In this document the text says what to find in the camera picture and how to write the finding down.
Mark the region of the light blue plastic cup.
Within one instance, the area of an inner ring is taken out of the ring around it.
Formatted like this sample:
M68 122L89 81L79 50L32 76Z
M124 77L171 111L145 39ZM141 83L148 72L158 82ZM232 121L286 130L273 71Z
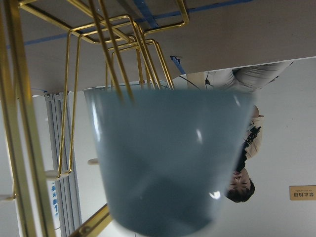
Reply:
M86 90L110 213L150 237L214 221L238 161L253 97L236 91Z

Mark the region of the wooden board panel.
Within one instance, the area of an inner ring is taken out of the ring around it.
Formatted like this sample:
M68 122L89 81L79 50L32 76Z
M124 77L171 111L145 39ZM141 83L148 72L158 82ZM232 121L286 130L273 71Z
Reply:
M188 89L205 90L205 72L186 74Z

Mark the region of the black handheld controller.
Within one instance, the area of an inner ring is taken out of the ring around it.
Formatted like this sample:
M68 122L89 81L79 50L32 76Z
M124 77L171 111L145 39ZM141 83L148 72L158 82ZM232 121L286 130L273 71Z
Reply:
M249 147L253 140L257 137L257 135L259 134L260 132L260 129L261 129L261 126L259 127L256 127L256 126L253 126L251 127L251 129L248 131L248 136L246 139L244 139L244 147Z

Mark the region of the person in beige shirt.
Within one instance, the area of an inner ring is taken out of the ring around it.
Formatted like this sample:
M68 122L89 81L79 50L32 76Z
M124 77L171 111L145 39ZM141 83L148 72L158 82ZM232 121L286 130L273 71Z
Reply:
M205 86L213 89L237 90L244 93L254 93L263 88L287 69L291 61L244 67L241 69L225 69L220 71L208 71ZM255 185L249 177L246 162L256 156L261 147L264 116L260 114L257 106L253 106L244 139L248 136L251 127L261 126L260 132L249 147L241 145L241 153L238 163L233 171L226 197L235 203L247 202L255 192Z

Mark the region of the aluminium frame post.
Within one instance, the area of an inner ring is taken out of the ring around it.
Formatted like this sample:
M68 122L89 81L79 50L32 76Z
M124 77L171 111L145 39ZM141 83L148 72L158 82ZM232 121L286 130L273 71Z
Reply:
M74 152L75 122L67 93L48 93L44 97L53 161L53 169L45 173L56 184L54 217L59 218L61 236L68 237L82 224Z

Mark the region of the wooden wall sign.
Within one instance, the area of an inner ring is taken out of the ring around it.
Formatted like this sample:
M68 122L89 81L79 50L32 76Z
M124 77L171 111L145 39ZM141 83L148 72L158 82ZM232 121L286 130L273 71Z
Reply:
M315 200L316 185L309 186L290 186L290 200Z

